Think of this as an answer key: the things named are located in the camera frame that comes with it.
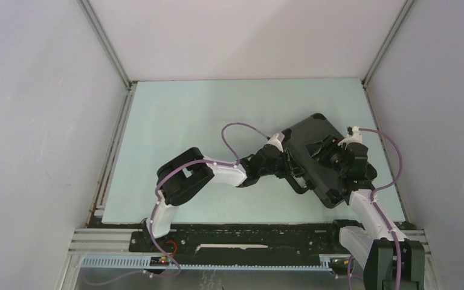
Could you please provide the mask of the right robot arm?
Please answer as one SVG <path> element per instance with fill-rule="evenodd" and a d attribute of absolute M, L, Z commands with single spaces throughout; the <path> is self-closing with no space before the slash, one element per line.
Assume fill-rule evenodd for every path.
<path fill-rule="evenodd" d="M 363 270 L 366 289 L 423 289 L 425 250 L 410 240 L 390 219 L 377 198 L 369 173 L 368 147 L 361 134 L 343 140 L 330 135 L 307 145 L 310 157 L 338 174 L 338 189 L 361 221 L 327 236 L 328 247 L 351 253 Z"/>

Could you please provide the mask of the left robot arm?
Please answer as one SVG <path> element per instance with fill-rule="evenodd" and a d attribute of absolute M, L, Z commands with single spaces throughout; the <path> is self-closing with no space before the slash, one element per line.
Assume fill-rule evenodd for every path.
<path fill-rule="evenodd" d="M 204 156 L 197 147 L 178 155 L 157 171 L 156 204 L 147 218 L 143 243 L 151 251 L 161 251 L 178 207 L 195 197 L 209 183 L 228 184 L 243 188 L 256 184 L 260 178 L 273 175 L 285 179 L 292 175 L 291 157 L 272 144 L 264 145 L 255 154 L 229 163 Z"/>

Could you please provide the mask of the black poker case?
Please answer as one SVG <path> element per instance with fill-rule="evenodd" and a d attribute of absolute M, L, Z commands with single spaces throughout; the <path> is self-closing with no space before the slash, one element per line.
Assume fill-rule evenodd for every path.
<path fill-rule="evenodd" d="M 353 192 L 373 190 L 376 169 L 368 161 L 368 147 L 358 127 L 342 135 L 321 113 L 283 130 L 292 177 L 300 176 L 327 208 L 348 203 Z"/>

